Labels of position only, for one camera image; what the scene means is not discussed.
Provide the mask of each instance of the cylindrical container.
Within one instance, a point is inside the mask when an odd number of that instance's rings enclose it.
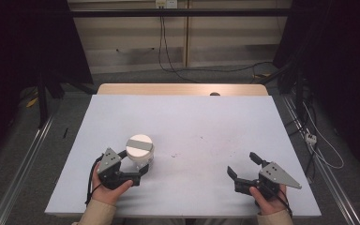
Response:
[[[154,159],[154,145],[144,134],[134,135],[127,141],[127,156],[136,164],[137,170],[150,164]]]

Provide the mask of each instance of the white tabletop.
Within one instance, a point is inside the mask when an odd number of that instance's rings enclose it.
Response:
[[[303,188],[288,187],[295,217],[321,214],[271,97],[93,96],[46,213],[80,216],[91,166],[107,147],[120,152],[148,135],[154,163],[117,203],[117,217],[247,218],[259,209],[234,192],[231,166],[257,179],[255,152],[275,161]],[[121,171],[134,171],[128,158]]]

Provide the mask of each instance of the black curtain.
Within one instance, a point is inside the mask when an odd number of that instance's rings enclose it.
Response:
[[[0,0],[0,142],[20,92],[36,86],[40,73],[55,85],[62,80],[53,74],[93,82],[73,19],[27,14],[35,9],[69,10],[66,0]]]

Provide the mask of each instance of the beige sleeve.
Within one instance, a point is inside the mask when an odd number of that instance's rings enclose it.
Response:
[[[81,221],[72,225],[110,225],[113,222],[116,207],[96,200],[91,200],[83,213]]]
[[[286,210],[279,211],[275,214],[267,215],[267,216],[257,216],[257,221],[259,225],[293,225],[293,221],[291,216]]]

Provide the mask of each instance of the human hand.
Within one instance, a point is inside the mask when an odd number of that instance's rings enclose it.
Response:
[[[278,192],[278,196],[281,200],[286,202],[286,186],[280,185],[280,191]],[[263,195],[260,193],[258,189],[255,187],[250,187],[250,194],[252,194],[253,198],[255,198],[256,202],[259,204],[261,209],[262,216],[275,214],[279,211],[286,209],[286,206],[276,197],[273,197],[269,200],[266,200]]]
[[[133,181],[128,180],[120,187],[114,190],[108,189],[102,186],[100,179],[98,179],[98,165],[99,163],[96,165],[93,171],[92,184],[93,184],[93,188],[96,187],[97,188],[93,192],[92,199],[102,203],[115,205],[116,201],[118,201],[119,196],[125,193],[133,185]]]

